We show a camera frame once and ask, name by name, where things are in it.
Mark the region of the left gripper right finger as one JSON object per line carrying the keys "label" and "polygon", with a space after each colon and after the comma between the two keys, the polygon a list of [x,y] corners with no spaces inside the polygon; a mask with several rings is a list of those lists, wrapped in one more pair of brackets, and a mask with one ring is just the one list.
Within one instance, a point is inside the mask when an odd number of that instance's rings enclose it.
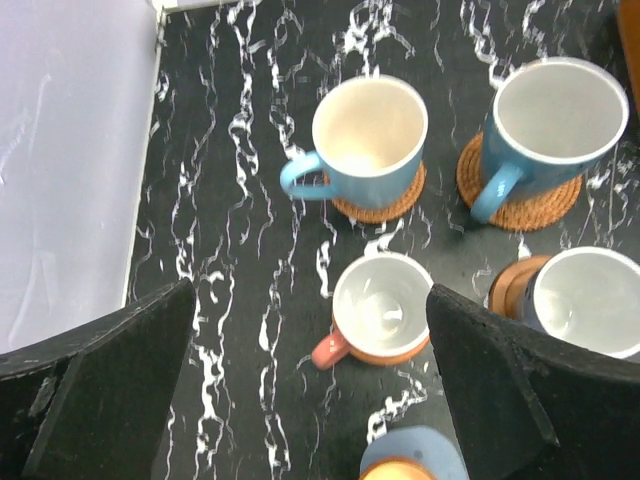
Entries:
{"label": "left gripper right finger", "polygon": [[639,366],[437,284],[430,339],[472,479],[636,479]]}

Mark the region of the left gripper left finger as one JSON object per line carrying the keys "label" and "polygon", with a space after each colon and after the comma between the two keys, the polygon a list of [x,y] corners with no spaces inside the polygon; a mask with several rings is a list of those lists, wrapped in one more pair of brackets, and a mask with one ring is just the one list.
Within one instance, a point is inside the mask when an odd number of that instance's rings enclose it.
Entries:
{"label": "left gripper left finger", "polygon": [[150,478],[195,300],[182,279],[2,354],[2,478]]}

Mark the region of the grey mug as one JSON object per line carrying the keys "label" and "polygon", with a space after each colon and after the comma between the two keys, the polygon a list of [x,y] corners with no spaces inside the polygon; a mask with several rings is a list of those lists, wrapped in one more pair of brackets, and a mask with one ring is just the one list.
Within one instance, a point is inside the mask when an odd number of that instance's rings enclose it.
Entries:
{"label": "grey mug", "polygon": [[524,286],[516,319],[612,358],[639,358],[639,265],[601,247],[576,247],[547,260]]}
{"label": "grey mug", "polygon": [[507,201],[581,175],[613,149],[629,116],[621,84],[589,61],[549,57],[520,67],[496,91],[486,119],[485,185],[472,217],[486,223]]}

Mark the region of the small orange cup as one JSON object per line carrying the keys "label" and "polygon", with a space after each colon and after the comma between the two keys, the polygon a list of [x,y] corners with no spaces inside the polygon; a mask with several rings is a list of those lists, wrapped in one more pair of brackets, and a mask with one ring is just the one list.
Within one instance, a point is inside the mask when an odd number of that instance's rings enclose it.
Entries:
{"label": "small orange cup", "polygon": [[419,463],[406,458],[386,458],[367,467],[359,480],[435,480]]}

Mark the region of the pink mug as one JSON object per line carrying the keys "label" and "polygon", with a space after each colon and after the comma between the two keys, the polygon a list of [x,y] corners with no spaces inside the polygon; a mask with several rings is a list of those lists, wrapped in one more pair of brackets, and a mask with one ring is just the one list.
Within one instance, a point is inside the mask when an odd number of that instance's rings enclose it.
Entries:
{"label": "pink mug", "polygon": [[434,285],[416,260],[395,252],[363,256],[340,276],[332,300],[333,331],[311,354],[326,370],[352,347],[375,356],[410,351],[430,336],[426,299]]}

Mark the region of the grey mug front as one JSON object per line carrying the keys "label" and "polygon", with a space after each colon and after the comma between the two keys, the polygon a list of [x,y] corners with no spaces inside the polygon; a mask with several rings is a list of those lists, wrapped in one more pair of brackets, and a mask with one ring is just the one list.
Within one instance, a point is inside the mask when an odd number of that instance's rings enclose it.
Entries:
{"label": "grey mug front", "polygon": [[485,185],[472,217],[486,223],[507,201],[581,175],[613,149],[629,116],[621,84],[589,61],[549,57],[520,67],[496,91],[486,119]]}

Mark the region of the large blue mug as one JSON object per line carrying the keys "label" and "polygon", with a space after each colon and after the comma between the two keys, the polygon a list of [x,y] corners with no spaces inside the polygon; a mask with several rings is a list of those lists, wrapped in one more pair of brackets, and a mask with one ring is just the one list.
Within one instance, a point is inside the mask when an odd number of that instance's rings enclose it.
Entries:
{"label": "large blue mug", "polygon": [[281,169],[281,188],[294,199],[386,208],[410,187],[428,125],[425,102],[406,81],[389,75],[346,80],[319,103],[315,149]]}

